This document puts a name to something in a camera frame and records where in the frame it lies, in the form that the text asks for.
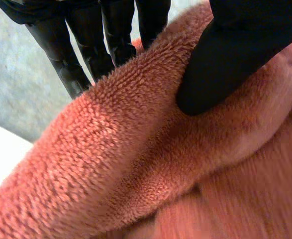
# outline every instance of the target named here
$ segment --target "white object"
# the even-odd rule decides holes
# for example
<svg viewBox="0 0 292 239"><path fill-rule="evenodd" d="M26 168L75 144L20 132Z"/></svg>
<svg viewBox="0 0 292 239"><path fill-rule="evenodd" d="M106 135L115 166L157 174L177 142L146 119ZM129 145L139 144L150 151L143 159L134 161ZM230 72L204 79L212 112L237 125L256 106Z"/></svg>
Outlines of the white object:
<svg viewBox="0 0 292 239"><path fill-rule="evenodd" d="M0 127L0 185L33 144Z"/></svg>

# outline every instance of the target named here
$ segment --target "black object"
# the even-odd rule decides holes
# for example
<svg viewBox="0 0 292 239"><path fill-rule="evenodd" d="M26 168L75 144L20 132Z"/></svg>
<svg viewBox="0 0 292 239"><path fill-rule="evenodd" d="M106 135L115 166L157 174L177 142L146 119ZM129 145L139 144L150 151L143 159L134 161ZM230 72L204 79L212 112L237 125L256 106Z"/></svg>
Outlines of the black object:
<svg viewBox="0 0 292 239"><path fill-rule="evenodd" d="M97 82L114 69L104 43L100 5L96 3L78 9L68 7L66 11L66 21L92 77Z"/></svg>
<svg viewBox="0 0 292 239"><path fill-rule="evenodd" d="M136 55L131 44L134 0L100 0L108 49L115 66L125 64Z"/></svg>
<svg viewBox="0 0 292 239"><path fill-rule="evenodd" d="M145 49L168 23L171 0L136 0L139 31Z"/></svg>
<svg viewBox="0 0 292 239"><path fill-rule="evenodd" d="M72 99L91 86L75 55L63 16L27 24L26 27L45 51Z"/></svg>
<svg viewBox="0 0 292 239"><path fill-rule="evenodd" d="M210 0L204 30L177 93L196 116L219 104L251 74L292 43L292 0Z"/></svg>

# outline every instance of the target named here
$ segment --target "concrete floor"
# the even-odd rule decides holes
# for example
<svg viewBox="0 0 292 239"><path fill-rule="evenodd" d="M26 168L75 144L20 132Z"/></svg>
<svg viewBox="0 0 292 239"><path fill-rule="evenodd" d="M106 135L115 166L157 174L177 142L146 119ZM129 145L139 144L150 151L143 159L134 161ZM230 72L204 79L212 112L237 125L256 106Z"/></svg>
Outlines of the concrete floor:
<svg viewBox="0 0 292 239"><path fill-rule="evenodd" d="M169 20L200 0L172 0ZM139 36L133 19L132 38ZM71 42L88 76L74 37ZM44 51L0 10L0 126L34 142L70 98Z"/></svg>

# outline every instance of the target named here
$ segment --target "fuzzy texture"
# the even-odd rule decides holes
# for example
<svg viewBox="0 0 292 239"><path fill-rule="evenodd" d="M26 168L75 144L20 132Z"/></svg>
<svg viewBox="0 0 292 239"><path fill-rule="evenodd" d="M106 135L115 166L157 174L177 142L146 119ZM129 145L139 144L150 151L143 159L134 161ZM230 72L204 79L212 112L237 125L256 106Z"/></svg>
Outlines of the fuzzy texture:
<svg viewBox="0 0 292 239"><path fill-rule="evenodd" d="M59 114L0 187L0 239L292 239L292 45L188 117L211 19L189 9Z"/></svg>

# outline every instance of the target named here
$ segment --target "pink fleece fabric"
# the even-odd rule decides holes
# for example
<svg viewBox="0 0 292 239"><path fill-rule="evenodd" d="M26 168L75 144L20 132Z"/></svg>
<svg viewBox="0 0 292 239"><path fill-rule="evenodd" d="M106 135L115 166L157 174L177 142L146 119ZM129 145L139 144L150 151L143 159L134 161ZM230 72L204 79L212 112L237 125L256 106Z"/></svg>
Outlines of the pink fleece fabric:
<svg viewBox="0 0 292 239"><path fill-rule="evenodd" d="M69 104L0 187L0 239L292 239L292 45L198 117L207 3Z"/></svg>

